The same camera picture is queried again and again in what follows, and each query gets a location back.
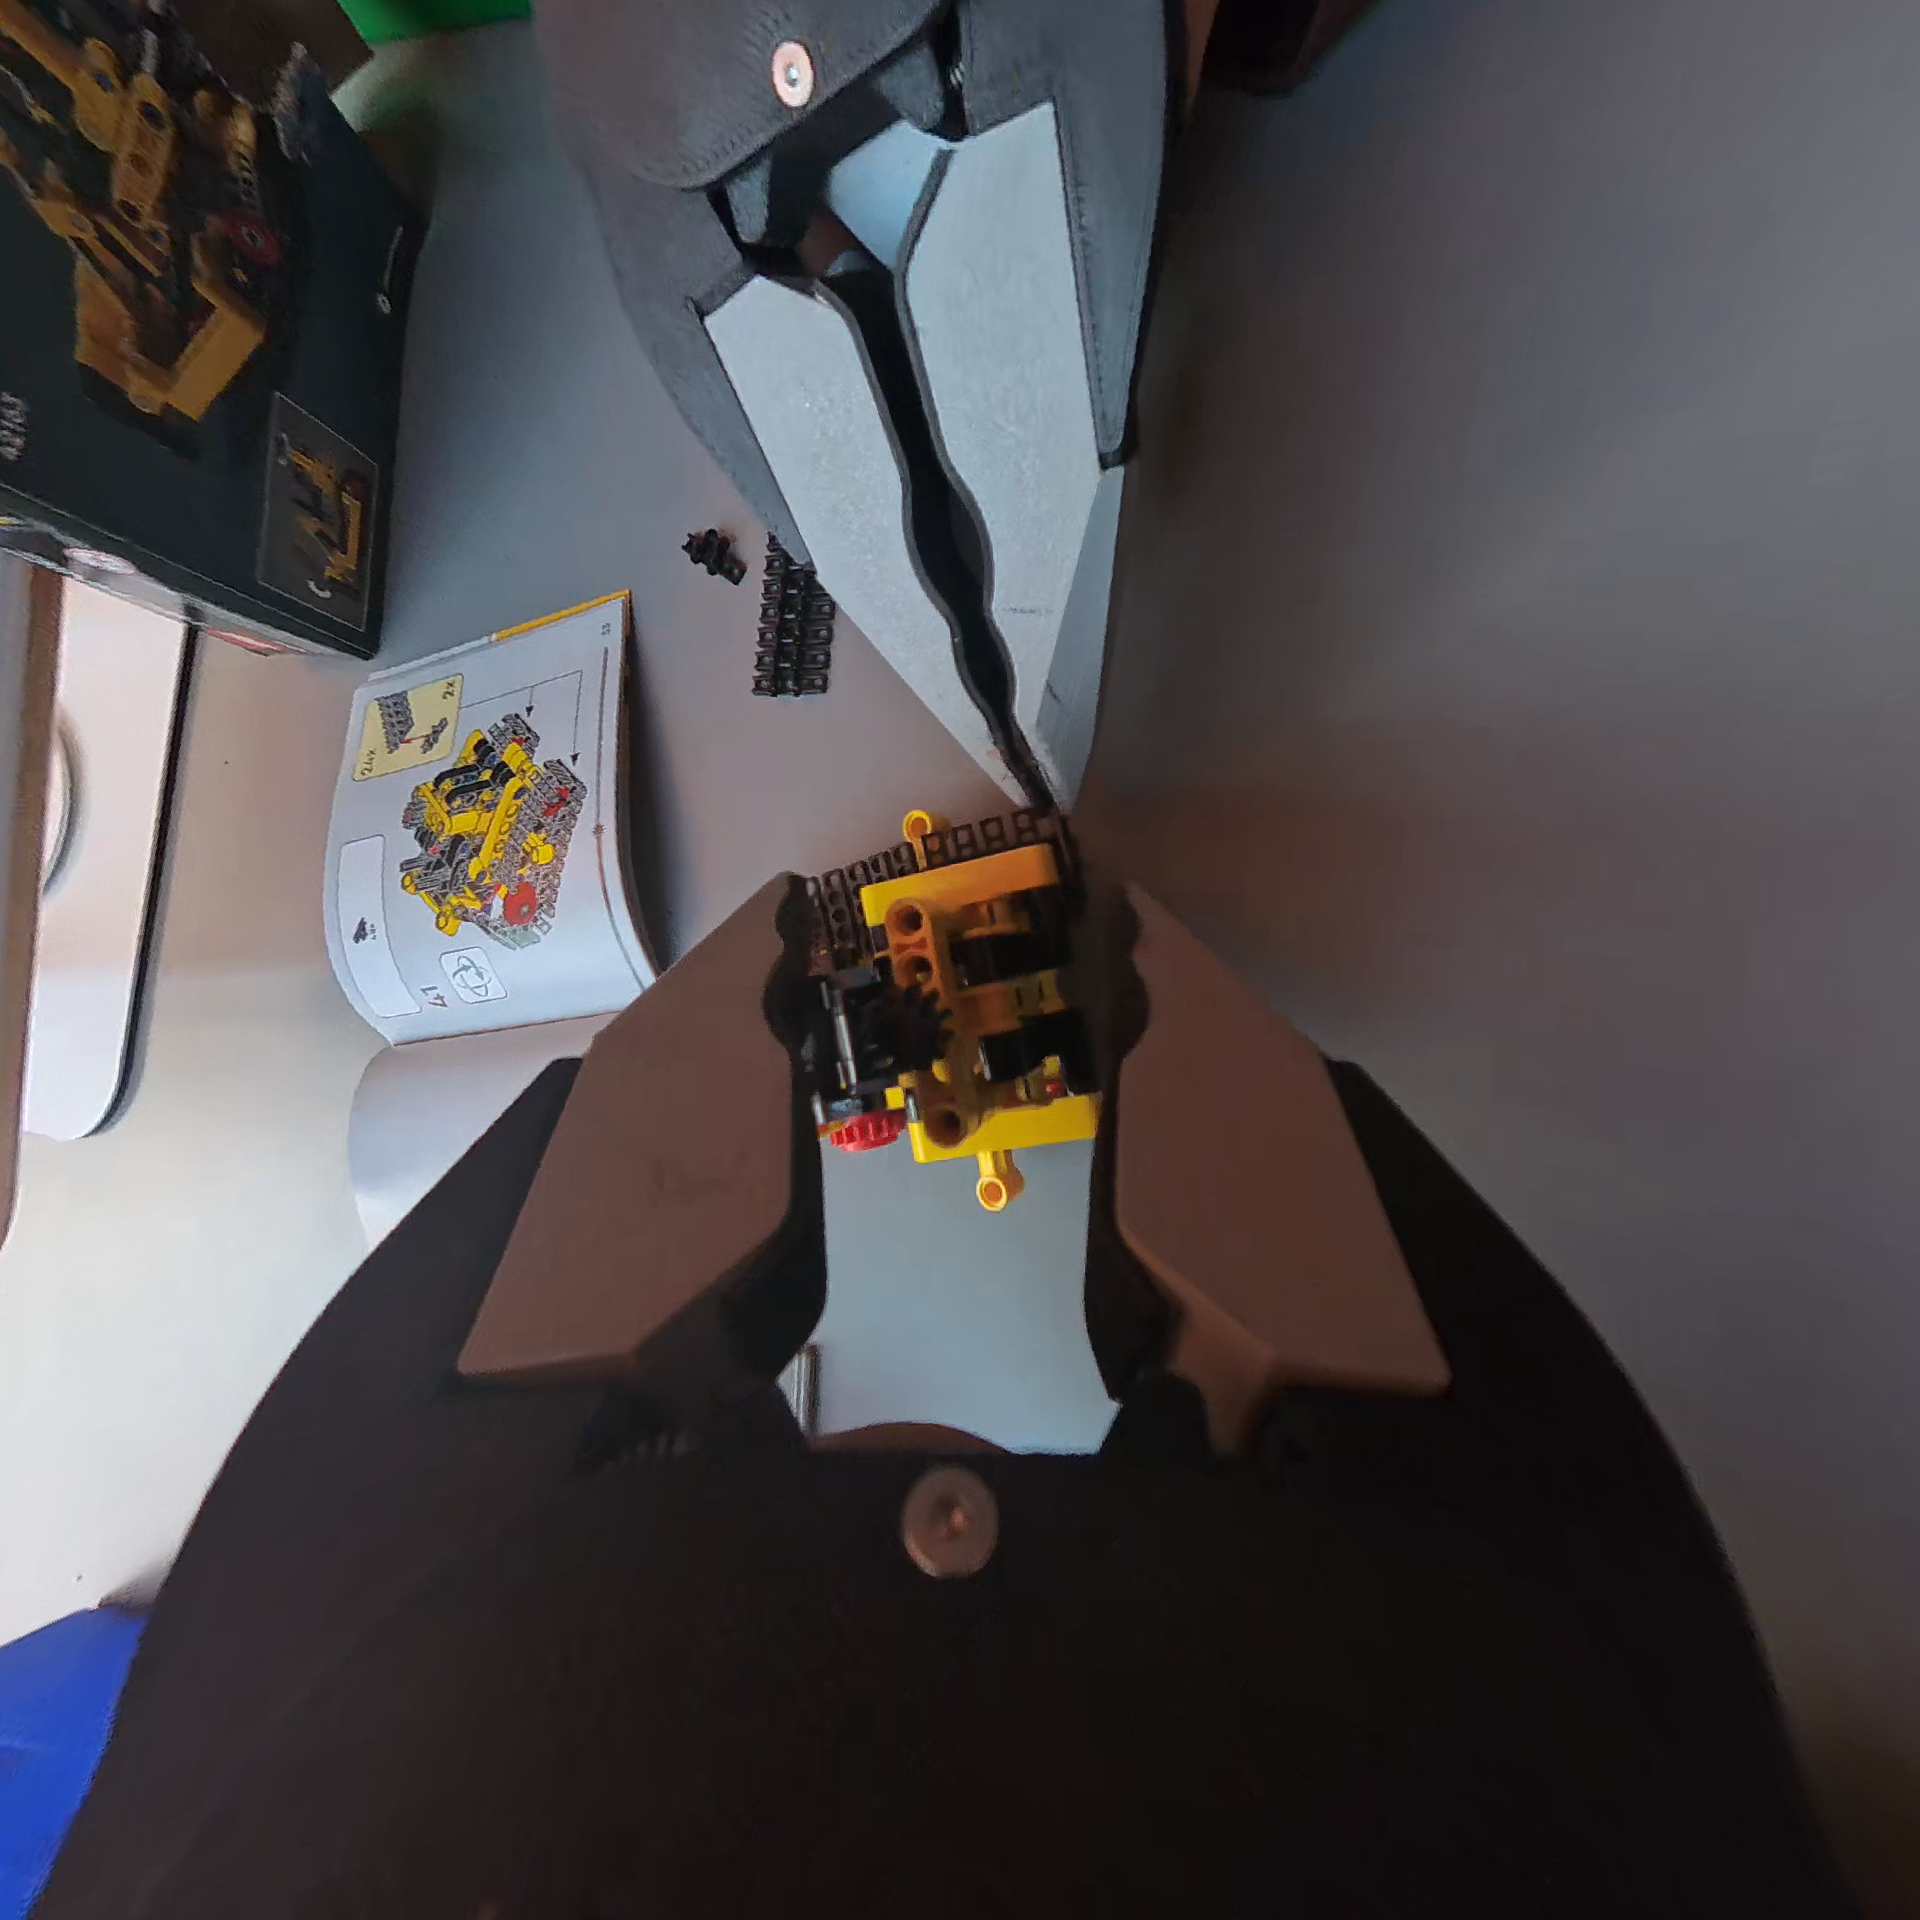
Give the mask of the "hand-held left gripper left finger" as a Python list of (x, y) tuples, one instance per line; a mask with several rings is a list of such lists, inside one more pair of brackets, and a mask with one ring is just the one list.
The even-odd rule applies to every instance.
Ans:
[(774, 875), (598, 1034), (465, 1379), (718, 1404), (801, 1354), (826, 1306), (806, 958), (803, 879)]

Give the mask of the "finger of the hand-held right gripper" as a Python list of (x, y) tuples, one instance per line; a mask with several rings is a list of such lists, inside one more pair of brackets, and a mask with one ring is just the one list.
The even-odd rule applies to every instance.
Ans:
[(1048, 780), (972, 684), (962, 589), (931, 571), (936, 539), (915, 521), (924, 485), (848, 305), (752, 276), (705, 329), (830, 593), (1001, 794), (1051, 809)]
[(1055, 111), (965, 142), (892, 124), (837, 164), (826, 202), (896, 270), (935, 443), (983, 534), (1015, 720), (1073, 807), (1125, 477), (1096, 455)]

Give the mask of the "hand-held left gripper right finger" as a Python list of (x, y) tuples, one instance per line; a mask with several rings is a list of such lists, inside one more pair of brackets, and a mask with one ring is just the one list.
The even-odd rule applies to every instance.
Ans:
[(1297, 1387), (1442, 1394), (1454, 1368), (1323, 1052), (1138, 883), (1092, 933), (1082, 1302), (1107, 1394), (1175, 1401), (1212, 1455), (1254, 1454)]

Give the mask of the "yellow lego bulldozer model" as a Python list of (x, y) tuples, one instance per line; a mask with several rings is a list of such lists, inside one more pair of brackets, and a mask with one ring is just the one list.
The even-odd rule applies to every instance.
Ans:
[(817, 1143), (971, 1164), (986, 1213), (1022, 1195), (1022, 1154), (1092, 1143), (1103, 1096), (1081, 983), (1082, 910), (1085, 889), (972, 910), (910, 898), (886, 910), (873, 961), (817, 970), (801, 879), (781, 919), (797, 979), (776, 1012)]

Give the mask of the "lego instruction booklet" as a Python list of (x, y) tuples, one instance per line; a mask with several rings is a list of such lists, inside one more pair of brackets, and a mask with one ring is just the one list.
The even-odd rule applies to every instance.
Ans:
[(368, 1247), (656, 979), (628, 823), (632, 597), (372, 673), (323, 860), (338, 987), (379, 1037), (348, 1114)]

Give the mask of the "dark lego set box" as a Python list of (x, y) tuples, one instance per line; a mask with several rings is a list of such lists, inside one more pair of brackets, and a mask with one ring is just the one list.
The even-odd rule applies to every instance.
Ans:
[(341, 2), (2, 6), (2, 552), (379, 653), (422, 223), (368, 59)]

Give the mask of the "green storage bin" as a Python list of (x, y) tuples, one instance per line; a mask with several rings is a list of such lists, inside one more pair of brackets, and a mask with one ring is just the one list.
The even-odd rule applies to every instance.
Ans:
[(529, 0), (342, 0), (348, 23), (371, 46), (526, 23)]

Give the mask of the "silver monitor stand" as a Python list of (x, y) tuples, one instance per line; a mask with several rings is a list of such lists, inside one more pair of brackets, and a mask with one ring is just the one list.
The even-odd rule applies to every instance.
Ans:
[(185, 625), (55, 586), (55, 704), (40, 825), (22, 1129), (102, 1133), (136, 1077), (185, 720)]

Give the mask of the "blue plastic bin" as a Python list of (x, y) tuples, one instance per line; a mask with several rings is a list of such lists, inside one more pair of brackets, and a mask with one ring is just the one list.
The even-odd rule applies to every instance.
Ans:
[(47, 1883), (147, 1622), (102, 1606), (2, 1643), (2, 1917), (26, 1917)]

